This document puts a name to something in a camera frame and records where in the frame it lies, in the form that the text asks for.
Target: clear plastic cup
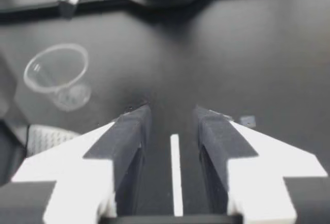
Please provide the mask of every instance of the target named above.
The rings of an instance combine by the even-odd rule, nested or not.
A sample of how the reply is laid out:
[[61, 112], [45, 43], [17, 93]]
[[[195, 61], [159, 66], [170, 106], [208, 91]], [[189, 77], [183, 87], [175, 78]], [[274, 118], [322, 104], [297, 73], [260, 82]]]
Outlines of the clear plastic cup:
[[46, 95], [62, 111], [73, 111], [90, 99], [91, 89], [84, 82], [88, 53], [80, 45], [54, 45], [31, 59], [24, 71], [24, 82], [34, 92]]

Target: black background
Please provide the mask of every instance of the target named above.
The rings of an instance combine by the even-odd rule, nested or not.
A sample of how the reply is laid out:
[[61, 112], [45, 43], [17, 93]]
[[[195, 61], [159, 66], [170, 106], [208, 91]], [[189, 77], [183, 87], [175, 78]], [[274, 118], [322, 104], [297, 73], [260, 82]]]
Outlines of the black background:
[[[90, 55], [93, 96], [57, 110], [23, 82], [29, 60], [58, 43]], [[0, 49], [19, 80], [16, 101], [31, 123], [80, 133], [147, 101], [152, 139], [138, 214], [172, 214], [170, 135], [180, 136], [185, 214], [208, 213], [192, 110], [199, 104], [315, 153], [330, 170], [330, 0], [201, 0], [150, 13], [103, 12], [0, 27]]]

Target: cup rim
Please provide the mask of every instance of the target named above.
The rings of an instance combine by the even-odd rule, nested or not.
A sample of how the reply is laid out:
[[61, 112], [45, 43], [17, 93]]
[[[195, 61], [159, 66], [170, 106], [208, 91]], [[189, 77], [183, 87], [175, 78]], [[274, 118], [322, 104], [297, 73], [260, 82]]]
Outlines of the cup rim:
[[[40, 86], [38, 84], [35, 84], [34, 81], [31, 81], [28, 78], [28, 76], [27, 76], [27, 72], [28, 72], [28, 69], [32, 66], [32, 64], [37, 59], [39, 59], [40, 57], [42, 57], [43, 55], [45, 55], [47, 53], [50, 53], [52, 51], [55, 51], [55, 50], [59, 50], [59, 49], [72, 49], [72, 50], [78, 51], [82, 55], [82, 60], [84, 61], [84, 68], [83, 68], [83, 70], [74, 79], [72, 79], [71, 81], [69, 81], [69, 82], [67, 82], [65, 84], [54, 86], [54, 87], [42, 87], [42, 86]], [[52, 93], [52, 92], [56, 92], [56, 91], [58, 91], [58, 90], [60, 90], [62, 88], [67, 88], [67, 87], [73, 85], [74, 83], [76, 83], [85, 74], [85, 72], [87, 71], [88, 64], [89, 64], [89, 62], [88, 62], [88, 52], [87, 52], [87, 50], [83, 46], [78, 45], [78, 44], [57, 44], [57, 45], [50, 46], [50, 47], [46, 48], [45, 50], [42, 50], [41, 52], [37, 53], [29, 61], [29, 63], [25, 67], [23, 78], [24, 78], [25, 84], [30, 89], [32, 89], [33, 91], [38, 92], [38, 93], [44, 93], [44, 94], [46, 94], [46, 93]]]

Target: white plastic part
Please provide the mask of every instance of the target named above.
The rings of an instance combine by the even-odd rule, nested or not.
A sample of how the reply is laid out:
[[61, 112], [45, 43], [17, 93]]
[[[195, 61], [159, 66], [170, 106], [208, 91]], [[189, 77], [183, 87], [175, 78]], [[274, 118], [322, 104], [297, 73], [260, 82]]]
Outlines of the white plastic part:
[[12, 182], [56, 181], [63, 170], [78, 160], [111, 128], [114, 122], [24, 160]]
[[258, 156], [228, 161], [227, 213], [243, 215], [244, 224], [294, 224], [297, 214], [284, 177], [328, 177], [327, 172], [314, 154], [231, 124]]
[[116, 217], [111, 160], [80, 160], [57, 180], [45, 224], [97, 224], [101, 216]]

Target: black table surface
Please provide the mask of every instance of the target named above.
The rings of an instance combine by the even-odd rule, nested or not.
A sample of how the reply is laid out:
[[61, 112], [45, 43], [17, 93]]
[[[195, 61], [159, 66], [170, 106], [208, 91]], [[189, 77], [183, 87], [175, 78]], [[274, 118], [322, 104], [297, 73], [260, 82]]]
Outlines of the black table surface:
[[[330, 171], [330, 0], [216, 0], [158, 14], [112, 11], [0, 27], [31, 123], [80, 133], [149, 102], [152, 140], [138, 214], [172, 214], [170, 135], [180, 136], [185, 214], [208, 213], [192, 110], [256, 117], [256, 130], [315, 153]], [[61, 112], [23, 82], [28, 61], [58, 43], [90, 56], [90, 102]]]

